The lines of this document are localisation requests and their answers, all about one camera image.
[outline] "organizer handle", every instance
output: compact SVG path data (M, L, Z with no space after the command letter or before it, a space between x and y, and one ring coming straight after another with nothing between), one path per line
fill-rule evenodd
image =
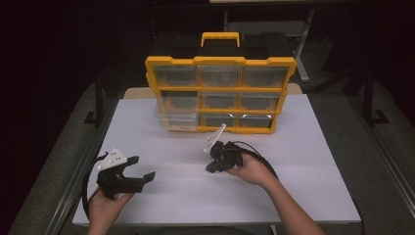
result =
M235 39L238 47L240 46L239 32L204 32L202 34L201 47L204 46L205 40L209 40L209 39L220 39L220 40Z

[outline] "black cable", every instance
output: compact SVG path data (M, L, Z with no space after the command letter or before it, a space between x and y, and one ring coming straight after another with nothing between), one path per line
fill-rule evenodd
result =
M95 197L95 195L97 195L97 193L98 193L100 190L101 190L101 188L100 188L100 186L98 186L98 188L95 190L95 192L93 192L93 193L91 194L91 196L89 196L89 200L88 200L88 201L91 201L91 199L92 199L92 198L94 198L94 197Z
M245 143L245 142L242 142L242 141L234 141L234 142L232 142L232 143L239 143L239 144L245 144L246 146L248 146L248 147L250 147L251 149L253 149L259 156L261 156L262 157L262 155L253 147L253 146L251 146L251 145L249 145L249 144L247 144L247 143Z
M83 210L85 211L86 217L89 219L89 200L88 200L88 182L89 176L91 175L92 168L98 162L103 160L107 156L108 152L104 156L96 158L92 164L88 167L88 170L83 175L83 182L82 182L82 205Z

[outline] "yellow storage organizer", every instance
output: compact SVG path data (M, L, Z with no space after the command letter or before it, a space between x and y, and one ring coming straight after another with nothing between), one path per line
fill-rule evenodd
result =
M280 32L161 33L146 60L157 119L190 132L273 133L296 66Z

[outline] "gray floor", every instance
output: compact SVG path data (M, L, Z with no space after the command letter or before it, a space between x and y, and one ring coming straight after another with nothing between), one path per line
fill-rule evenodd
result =
M302 89L313 87L333 74L321 71L331 43L308 42L302 53L302 61L310 76L310 82L293 79ZM382 110L390 123L376 124L370 128L361 118L362 95L349 98L341 91L346 79L318 94L308 95L311 105L344 178L350 195L361 210L365 234L413 234L413 214L402 199L390 169L379 149L376 137L385 143L393 162L397 165L407 184L415 188L415 128L393 103L392 97L381 85L375 83L374 109ZM109 118L116 101L106 99ZM72 211L62 211L62 205L71 205L68 194L73 173L103 138L105 126L94 128L84 124L87 114L94 111L94 87L88 88L79 100L61 137L57 141L47 163L27 197L10 234L86 234L84 227L71 224ZM80 185L72 191L78 195ZM68 213L66 220L51 220ZM361 224L324 224L327 234L360 234ZM277 227L278 234L284 234ZM136 228L114 227L110 234L134 234Z

